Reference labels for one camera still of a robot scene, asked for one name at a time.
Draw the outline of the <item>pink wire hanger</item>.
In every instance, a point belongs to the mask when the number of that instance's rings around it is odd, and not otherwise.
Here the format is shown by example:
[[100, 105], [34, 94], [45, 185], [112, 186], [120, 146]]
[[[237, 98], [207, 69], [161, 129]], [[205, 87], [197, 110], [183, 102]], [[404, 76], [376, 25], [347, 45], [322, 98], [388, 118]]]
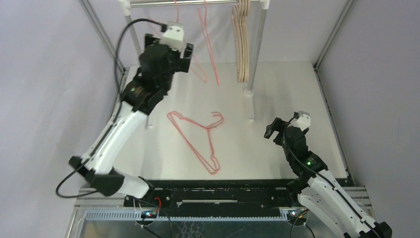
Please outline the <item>pink wire hanger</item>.
[[[173, 2], [175, 3], [176, 6], [176, 23], [179, 23], [179, 17], [180, 17], [180, 9], [179, 9], [179, 5], [177, 3], [176, 0], [173, 0]], [[149, 23], [149, 26], [153, 29], [154, 33], [156, 36], [161, 36], [162, 33], [158, 32], [151, 23]], [[192, 67], [190, 67], [190, 70], [203, 82], [203, 83], [207, 83], [208, 82], [208, 76], [206, 75], [204, 69], [201, 67], [201, 65], [197, 62], [197, 59], [194, 55], [192, 55], [192, 58], [194, 60], [194, 65], [201, 71], [201, 74], [197, 73]]]
[[205, 125], [185, 117], [177, 111], [171, 111], [167, 114], [170, 123], [175, 127], [204, 169], [210, 175], [216, 175], [221, 166], [216, 157], [211, 133], [224, 123], [224, 117], [219, 112], [212, 112], [211, 116], [213, 122]]
[[208, 54], [209, 54], [209, 57], [210, 57], [210, 62], [211, 62], [213, 72], [214, 72], [214, 75], [215, 75], [216, 83], [219, 86], [220, 85], [220, 79], [219, 79], [218, 71], [217, 71], [217, 68], [216, 68], [215, 60], [214, 60], [212, 43], [211, 43], [211, 39], [210, 39], [209, 31], [208, 31], [208, 25], [207, 25], [208, 7], [207, 7], [207, 1], [206, 0], [204, 0], [204, 8], [205, 8], [204, 16], [202, 15], [201, 10], [198, 9], [198, 17], [199, 17], [203, 37], [204, 37], [204, 40], [205, 40], [205, 43], [206, 43], [206, 48], [208, 50]]

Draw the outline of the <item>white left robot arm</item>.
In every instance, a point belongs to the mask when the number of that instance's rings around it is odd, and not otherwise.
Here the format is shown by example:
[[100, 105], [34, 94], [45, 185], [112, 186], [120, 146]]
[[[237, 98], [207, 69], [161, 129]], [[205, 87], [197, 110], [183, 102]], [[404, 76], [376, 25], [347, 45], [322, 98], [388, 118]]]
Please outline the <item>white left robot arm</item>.
[[174, 74], [188, 72], [194, 45], [171, 43], [167, 37], [151, 34], [145, 40], [140, 65], [122, 91], [115, 115], [92, 147], [82, 156], [72, 156], [69, 164], [102, 195], [125, 194], [148, 207], [155, 200], [153, 186], [142, 177], [119, 172], [114, 161], [134, 130], [168, 95]]

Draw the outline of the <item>beige plastic hanger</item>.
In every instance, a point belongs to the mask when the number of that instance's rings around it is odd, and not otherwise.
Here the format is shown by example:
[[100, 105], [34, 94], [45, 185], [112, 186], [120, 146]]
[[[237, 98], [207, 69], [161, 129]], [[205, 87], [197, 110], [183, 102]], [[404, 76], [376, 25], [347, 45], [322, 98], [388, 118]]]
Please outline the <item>beige plastic hanger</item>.
[[234, 42], [236, 47], [236, 60], [237, 60], [237, 82], [242, 83], [242, 47], [240, 42], [240, 33], [239, 33], [239, 15], [240, 15], [240, 1], [232, 7], [231, 12], [231, 23], [234, 34]]
[[248, 3], [246, 0], [239, 0], [234, 6], [232, 17], [235, 28], [235, 42], [237, 53], [237, 80], [239, 83], [246, 81], [247, 70], [247, 36], [246, 16], [248, 15]]
[[240, 15], [239, 15], [239, 32], [240, 42], [242, 47], [242, 83], [248, 82], [249, 79], [249, 42], [246, 20], [249, 15], [250, 1], [240, 0]]

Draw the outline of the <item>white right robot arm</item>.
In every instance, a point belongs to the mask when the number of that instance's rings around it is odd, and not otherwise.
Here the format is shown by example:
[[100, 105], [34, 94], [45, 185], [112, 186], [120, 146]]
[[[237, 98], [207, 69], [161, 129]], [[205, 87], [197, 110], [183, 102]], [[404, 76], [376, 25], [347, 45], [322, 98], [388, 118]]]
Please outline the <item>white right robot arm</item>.
[[286, 199], [292, 206], [303, 205], [339, 238], [390, 238], [392, 229], [377, 222], [342, 188], [327, 164], [309, 150], [306, 133], [310, 115], [295, 112], [284, 121], [275, 118], [266, 126], [264, 137], [277, 131], [274, 143], [282, 147], [286, 161], [297, 178], [287, 184]]

